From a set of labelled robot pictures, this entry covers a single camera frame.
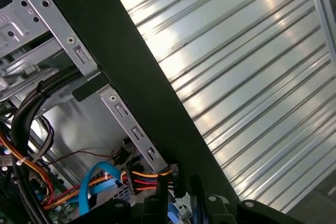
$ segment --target wire bundle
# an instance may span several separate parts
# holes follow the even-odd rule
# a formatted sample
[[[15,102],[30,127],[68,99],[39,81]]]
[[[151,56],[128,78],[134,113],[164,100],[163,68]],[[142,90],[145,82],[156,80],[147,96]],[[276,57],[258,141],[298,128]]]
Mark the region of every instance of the wire bundle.
[[[24,160],[23,163],[25,163],[29,168],[31,168],[32,170],[34,170],[38,175],[40,175],[40,177],[42,178],[42,180],[47,184],[47,195],[49,195],[50,192],[50,199],[49,202],[51,202],[51,200],[54,197],[54,188],[53,185],[51,183],[51,180],[48,176],[48,174],[38,165],[34,164],[33,162],[31,162],[29,159],[25,158],[21,153],[19,153],[15,147],[10,143],[10,141],[8,141],[8,139],[6,138],[6,136],[0,131],[0,141],[1,143],[10,150],[10,152],[19,160]]]
[[[134,189],[137,191],[156,189],[157,184],[158,184],[157,178],[159,176],[169,176],[171,172],[172,171],[170,170],[168,172],[161,173],[161,174],[144,174],[144,173],[132,171],[132,177],[134,177],[132,178]],[[125,185],[128,184],[126,172],[121,173],[121,181]],[[171,180],[169,180],[168,189],[173,189]]]
[[[80,77],[81,74],[75,66],[69,67],[59,71],[45,81],[40,82],[37,88],[27,95],[20,107],[17,109],[12,121],[10,139],[13,146],[18,151],[17,154],[21,153],[23,157],[27,156],[30,127],[35,115],[43,103],[52,94]],[[24,204],[27,206],[28,213],[32,218],[32,221],[37,223],[52,223],[29,184],[29,172],[27,167],[17,166],[16,162],[17,157],[14,155],[14,176],[17,179],[20,193]]]

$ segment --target black wire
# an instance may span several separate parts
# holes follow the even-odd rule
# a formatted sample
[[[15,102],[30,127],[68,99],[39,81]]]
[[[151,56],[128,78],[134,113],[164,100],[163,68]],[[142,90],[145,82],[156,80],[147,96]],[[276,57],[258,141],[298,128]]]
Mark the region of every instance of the black wire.
[[[61,70],[39,83],[37,89],[29,93],[21,103],[12,121],[10,138],[23,156],[27,156],[30,126],[43,103],[50,95],[80,77],[81,74],[75,66]],[[52,223],[29,185],[26,166],[17,166],[16,161],[17,159],[13,157],[14,175],[19,178],[17,183],[27,208],[32,212],[37,223]]]

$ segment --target screw hole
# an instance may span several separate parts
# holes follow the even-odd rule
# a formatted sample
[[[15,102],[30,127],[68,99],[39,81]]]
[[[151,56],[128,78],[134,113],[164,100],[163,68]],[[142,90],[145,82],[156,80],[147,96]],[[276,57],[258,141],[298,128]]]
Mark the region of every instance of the screw hole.
[[[42,1],[42,5],[43,5],[44,7],[48,7],[50,4],[49,4],[48,1],[43,0],[43,1]]]

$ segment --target red wire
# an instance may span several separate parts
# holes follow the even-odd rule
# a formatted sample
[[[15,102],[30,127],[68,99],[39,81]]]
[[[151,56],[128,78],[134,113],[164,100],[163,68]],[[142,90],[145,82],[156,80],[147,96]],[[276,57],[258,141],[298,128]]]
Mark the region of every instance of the red wire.
[[[68,190],[66,190],[64,193],[56,196],[54,199],[52,199],[52,201],[57,201],[59,200],[60,198],[63,198],[65,195],[67,195],[69,192],[75,190],[75,189],[78,189],[80,187],[80,184],[79,185],[75,185],[73,188],[70,188]]]
[[[147,182],[147,181],[143,181],[140,179],[135,179],[134,182],[139,183],[139,184],[143,184],[143,185],[157,185],[157,182]]]
[[[54,161],[52,161],[52,162],[46,162],[46,164],[47,165],[51,165],[51,164],[54,164],[54,163],[56,163],[56,162],[58,162],[58,161],[60,161],[60,160],[62,160],[62,159],[64,159],[64,158],[67,158],[67,157],[69,157],[69,156],[71,156],[71,155],[73,155],[73,154],[77,154],[77,153],[86,153],[86,154],[91,154],[91,155],[93,155],[93,156],[97,156],[97,157],[111,157],[110,155],[102,155],[102,154],[97,154],[97,153],[93,153],[93,152],[88,152],[88,151],[75,151],[75,152],[71,152],[71,153],[69,153],[69,154],[67,154],[67,155],[65,155],[65,156],[63,156],[63,157],[60,157],[60,158],[58,158],[58,159],[56,159],[56,160],[54,160]]]

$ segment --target orange wire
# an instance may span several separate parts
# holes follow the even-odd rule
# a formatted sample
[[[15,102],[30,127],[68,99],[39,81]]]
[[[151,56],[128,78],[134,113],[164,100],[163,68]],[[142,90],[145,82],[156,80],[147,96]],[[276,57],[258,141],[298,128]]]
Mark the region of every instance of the orange wire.
[[[136,174],[136,175],[139,175],[139,176],[142,176],[142,177],[145,177],[145,178],[157,178],[159,175],[160,176],[166,176],[166,175],[172,173],[172,171],[169,170],[168,172],[161,173],[161,174],[145,174],[145,173],[138,173],[138,172],[135,172],[135,171],[132,171],[132,173]]]
[[[106,180],[105,176],[100,177],[100,178],[96,178],[96,179],[92,180],[92,181],[89,183],[89,186],[93,186],[94,184],[99,183],[99,182],[102,182],[102,181],[104,181],[104,180]],[[58,201],[56,201],[56,202],[54,202],[54,203],[52,203],[52,204],[50,204],[50,205],[48,205],[48,206],[45,206],[44,209],[46,209],[46,210],[53,209],[53,208],[59,206],[60,204],[66,202],[68,199],[72,198],[73,196],[78,195],[78,193],[79,193],[79,190],[77,189],[76,191],[74,191],[74,192],[72,192],[71,194],[69,194],[69,195],[63,197],[62,199],[59,199]]]
[[[18,159],[18,160],[22,160],[24,158],[24,156],[19,153],[15,147],[10,143],[10,141],[6,138],[6,136],[0,132],[0,141],[2,142],[2,144],[10,150],[10,152]],[[31,169],[33,169],[34,171],[36,171],[40,176],[41,178],[43,179],[43,181],[48,185],[47,186],[47,195],[49,194],[49,190],[48,190],[48,187],[50,189],[50,199],[49,199],[49,202],[52,201],[53,197],[54,197],[54,188],[52,187],[52,183],[51,183],[51,180],[48,176],[48,174],[39,166],[37,166],[36,164],[32,163],[30,160],[28,159],[25,159],[24,160],[24,163],[29,166]]]

